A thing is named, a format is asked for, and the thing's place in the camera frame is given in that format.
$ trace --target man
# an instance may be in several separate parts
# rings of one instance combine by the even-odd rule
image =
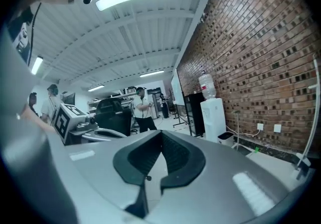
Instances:
[[[39,117],[38,113],[36,113],[36,111],[34,109],[34,105],[36,103],[37,103],[37,93],[31,93],[29,95],[29,107]]]
[[[49,123],[52,126],[56,116],[56,111],[62,102],[59,98],[57,98],[59,91],[55,84],[50,85],[47,88],[47,91],[49,97],[42,104],[41,119],[43,122]]]
[[[22,57],[23,61],[28,65],[30,62],[30,58],[31,58],[31,52],[30,52],[30,46],[29,46],[29,42],[28,42],[28,36],[27,36],[27,29],[26,29],[26,25],[28,25],[31,20],[30,20],[30,16],[31,16],[31,10],[30,10],[30,6],[36,2],[40,2],[40,1],[50,1],[50,2],[57,2],[57,0],[19,0],[18,3],[16,4],[16,6],[14,8],[11,8],[11,10],[9,11],[9,14],[7,15],[7,28],[3,28],[2,33],[3,33],[3,41],[1,43],[2,47],[1,49],[4,50],[6,52],[6,55],[4,56],[4,59],[6,60],[6,62],[14,62],[16,65],[15,66],[10,66],[10,65],[5,65],[1,67],[1,75],[10,75],[12,76],[12,81],[8,80],[6,84],[4,84],[3,86],[6,88],[6,91],[8,91],[9,94],[10,90],[11,90],[11,86],[10,83],[12,84],[13,81],[15,80],[15,76],[17,74],[17,72],[13,72],[11,73],[13,70],[15,70],[16,68],[19,68],[19,66],[21,65],[19,63],[19,61],[17,61],[17,58],[15,55],[13,54],[12,49],[9,47],[9,45],[7,44],[8,42],[8,34],[11,36],[11,43],[12,43],[12,47],[18,49],[18,53],[20,54],[20,56]],[[59,0],[59,2],[61,3],[70,3],[73,0]],[[19,75],[20,76],[24,76],[24,77],[29,77],[29,83],[26,84],[25,83],[25,88],[24,90],[28,90],[29,86],[31,86],[31,84],[36,84],[36,79],[29,76],[26,73],[26,70],[24,69],[19,69]],[[19,100],[18,98],[23,98],[23,95],[17,95],[16,96],[16,107],[15,108],[9,108],[8,106],[1,104],[1,109],[3,112],[15,112],[17,114],[19,114],[22,118],[25,119],[29,119],[30,121],[36,123],[38,126],[40,126],[43,130],[45,131],[51,131],[54,132],[55,129],[48,125],[47,123],[44,123],[43,121],[41,121],[37,115],[30,109],[30,107],[28,106],[27,103],[23,103],[21,100]],[[4,96],[1,101],[8,101],[6,100],[7,98]]]
[[[145,98],[145,90],[142,87],[136,89],[136,96],[133,99],[134,117],[139,125],[139,132],[145,132],[148,129],[157,130],[154,121],[151,118],[152,104]]]

